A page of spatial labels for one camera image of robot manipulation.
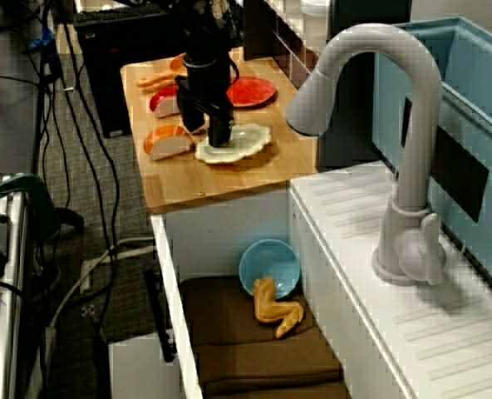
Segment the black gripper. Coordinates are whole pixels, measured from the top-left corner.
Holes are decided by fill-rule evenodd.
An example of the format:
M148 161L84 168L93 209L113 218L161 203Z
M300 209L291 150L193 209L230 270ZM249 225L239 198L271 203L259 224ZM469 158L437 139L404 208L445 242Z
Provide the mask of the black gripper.
M225 145L234 126L233 106L227 96L230 75L229 62L216 62L187 66L187 72L175 78L180 116L189 132L194 133L205 123L197 101L206 108L221 110L209 114L208 138L213 147Z

